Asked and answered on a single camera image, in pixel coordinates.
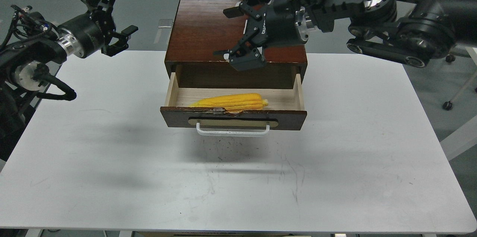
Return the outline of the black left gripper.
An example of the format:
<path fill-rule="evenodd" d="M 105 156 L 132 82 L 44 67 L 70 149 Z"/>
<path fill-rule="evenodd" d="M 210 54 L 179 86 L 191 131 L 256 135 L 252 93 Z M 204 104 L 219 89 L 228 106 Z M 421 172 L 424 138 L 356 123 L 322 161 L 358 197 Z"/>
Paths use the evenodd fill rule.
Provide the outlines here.
<path fill-rule="evenodd" d="M 116 32 L 112 17 L 116 0 L 80 1 L 87 6 L 87 12 L 58 26 L 58 44 L 66 56 L 76 55 L 83 59 L 101 50 L 102 54 L 112 57 L 129 48 L 128 41 L 139 28 L 130 25 Z"/>

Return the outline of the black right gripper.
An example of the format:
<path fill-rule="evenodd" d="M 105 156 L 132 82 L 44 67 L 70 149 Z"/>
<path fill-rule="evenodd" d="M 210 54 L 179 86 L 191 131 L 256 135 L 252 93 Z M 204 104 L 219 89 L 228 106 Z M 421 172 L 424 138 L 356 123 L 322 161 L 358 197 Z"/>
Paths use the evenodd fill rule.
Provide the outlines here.
<path fill-rule="evenodd" d="M 257 47 L 287 47 L 304 45 L 309 39 L 307 12 L 299 9 L 275 10 L 267 5 L 271 0 L 242 0 L 237 6 L 223 10 L 227 18 L 248 16 L 243 37 L 230 50 L 214 51 L 214 56 L 228 54 L 229 64 L 237 71 L 262 68 L 267 65 Z"/>

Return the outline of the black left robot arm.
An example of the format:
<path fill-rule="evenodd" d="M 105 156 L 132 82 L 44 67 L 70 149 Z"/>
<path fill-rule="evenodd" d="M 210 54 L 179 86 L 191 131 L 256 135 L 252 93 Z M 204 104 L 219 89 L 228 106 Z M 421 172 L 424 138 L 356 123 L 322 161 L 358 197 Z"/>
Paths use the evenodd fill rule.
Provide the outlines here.
<path fill-rule="evenodd" d="M 77 94 L 50 72 L 75 55 L 86 58 L 98 50 L 112 57 L 128 49 L 138 27 L 118 32 L 112 12 L 116 0 L 80 0 L 87 11 L 61 25 L 47 21 L 31 6 L 14 10 L 7 35 L 1 42 L 1 159 L 7 161 L 26 128 L 35 98 L 73 101 Z"/>

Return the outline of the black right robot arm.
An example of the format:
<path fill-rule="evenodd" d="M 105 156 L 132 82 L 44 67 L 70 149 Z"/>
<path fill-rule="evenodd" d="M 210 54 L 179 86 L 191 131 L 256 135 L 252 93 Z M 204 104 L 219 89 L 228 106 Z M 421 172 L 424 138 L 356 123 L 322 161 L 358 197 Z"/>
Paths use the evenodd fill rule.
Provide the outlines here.
<path fill-rule="evenodd" d="M 307 43 L 312 30 L 332 32 L 348 18 L 354 53 L 423 68 L 449 55 L 455 45 L 476 46 L 476 0 L 242 0 L 223 10 L 248 16 L 244 35 L 228 50 L 238 71 L 264 67 L 260 47 Z"/>

